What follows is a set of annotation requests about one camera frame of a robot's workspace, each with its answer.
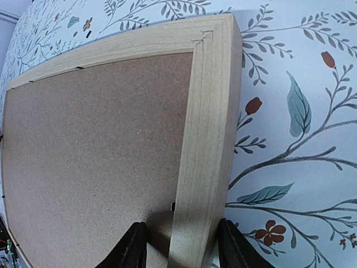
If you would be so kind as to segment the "brown backing board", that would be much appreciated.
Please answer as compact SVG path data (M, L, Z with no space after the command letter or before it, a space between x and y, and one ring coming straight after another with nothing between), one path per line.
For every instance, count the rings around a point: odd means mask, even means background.
M7 222L33 267L95 267L134 222L166 267L192 54L54 76L6 96Z

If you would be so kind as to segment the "light wooden picture frame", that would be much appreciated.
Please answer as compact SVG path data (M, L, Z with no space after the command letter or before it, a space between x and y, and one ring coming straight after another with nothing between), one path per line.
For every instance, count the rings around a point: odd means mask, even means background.
M11 80L6 96L11 89L82 69L187 53L192 64L166 267L209 267L238 121L242 36L233 14L162 23L89 43Z

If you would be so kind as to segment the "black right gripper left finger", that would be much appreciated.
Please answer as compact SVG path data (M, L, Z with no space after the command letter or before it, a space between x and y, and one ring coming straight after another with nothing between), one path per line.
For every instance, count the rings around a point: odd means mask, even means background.
M108 256L96 268L146 267L148 231L144 222L134 222Z

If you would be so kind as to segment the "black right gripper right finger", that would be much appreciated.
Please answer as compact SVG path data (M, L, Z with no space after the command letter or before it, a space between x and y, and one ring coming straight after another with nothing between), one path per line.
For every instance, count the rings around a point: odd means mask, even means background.
M218 225L218 253L223 268L274 268L228 219Z

